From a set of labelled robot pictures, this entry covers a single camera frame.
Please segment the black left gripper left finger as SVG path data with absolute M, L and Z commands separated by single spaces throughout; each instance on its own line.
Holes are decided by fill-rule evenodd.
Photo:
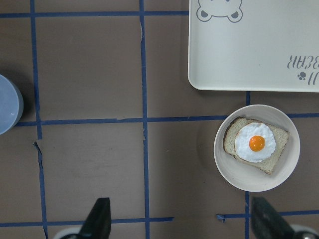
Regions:
M 78 233 L 79 239 L 108 239 L 111 232 L 109 198 L 98 198 Z

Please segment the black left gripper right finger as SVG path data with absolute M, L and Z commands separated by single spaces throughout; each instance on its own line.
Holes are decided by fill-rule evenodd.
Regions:
M 295 233 L 263 197 L 252 199 L 251 228 L 257 239 L 292 239 Z

